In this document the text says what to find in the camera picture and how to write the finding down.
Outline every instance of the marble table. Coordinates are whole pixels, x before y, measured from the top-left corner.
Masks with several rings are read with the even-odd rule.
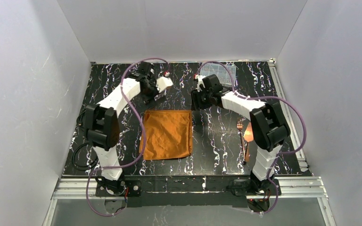
[[[267,62],[226,62],[237,67],[236,89],[244,95],[276,96],[275,86]],[[191,90],[196,88],[192,77],[201,63],[171,63],[171,78],[174,87],[166,93],[167,100],[156,106],[158,110],[185,110],[191,107]],[[120,78],[129,64],[93,65],[82,109],[88,104],[98,103],[119,85]],[[155,64],[155,71],[163,71],[165,64]],[[147,109],[141,98],[132,100],[143,116]],[[237,121],[242,117],[229,110],[219,107],[193,112],[193,152],[182,159],[145,161],[140,159],[135,166],[125,168],[125,175],[161,175],[161,176],[209,176],[209,175],[249,175],[255,161],[255,145],[250,145],[251,161],[242,165],[243,152]],[[130,108],[119,115],[120,141],[117,144],[120,164],[132,162],[138,155],[141,129]],[[244,128],[248,121],[244,119]],[[74,130],[63,176],[86,176],[89,171],[77,171],[72,167],[70,159],[78,145],[85,142],[82,129]],[[281,151],[293,150],[288,139]],[[78,164],[91,163],[95,153],[91,148],[82,149],[76,156]],[[294,154],[281,156],[275,166],[277,174],[302,174]]]

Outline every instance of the orange towel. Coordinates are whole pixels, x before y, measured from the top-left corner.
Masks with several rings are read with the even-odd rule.
[[[192,111],[147,110],[144,160],[183,158],[192,153]],[[143,137],[140,142],[142,151]]]

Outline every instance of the white wall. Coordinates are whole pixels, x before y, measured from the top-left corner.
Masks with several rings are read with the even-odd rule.
[[[338,225],[362,225],[362,1],[308,0],[277,69]]]
[[[90,70],[56,0],[0,0],[0,226],[42,224]]]
[[[58,0],[90,61],[270,59],[306,0]]]

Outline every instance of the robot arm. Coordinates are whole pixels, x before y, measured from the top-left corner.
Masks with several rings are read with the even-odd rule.
[[[156,105],[155,97],[172,85],[171,79],[154,76],[153,64],[142,62],[136,72],[124,79],[123,92],[129,100],[140,95],[151,108]],[[115,146],[120,135],[117,118],[126,105],[120,86],[117,86],[97,105],[86,107],[84,136],[93,146],[102,167],[119,166]],[[118,180],[122,171],[121,168],[108,169],[102,171],[102,176],[108,180]]]
[[[267,174],[274,174],[274,163],[290,129],[279,103],[247,100],[224,88],[217,76],[195,76],[198,88],[191,91],[192,110],[206,109],[213,105],[232,110],[252,123],[254,140],[258,145],[256,163],[251,172],[251,189],[266,190],[270,185]]]

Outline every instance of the metal fork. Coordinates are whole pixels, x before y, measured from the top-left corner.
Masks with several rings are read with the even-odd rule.
[[[243,150],[243,152],[244,152],[243,164],[246,165],[246,161],[245,161],[245,144],[244,144],[244,142],[243,142],[243,137],[242,137],[242,129],[243,129],[242,120],[238,120],[238,122],[237,122],[237,129],[239,130],[239,136],[241,137],[242,150]]]

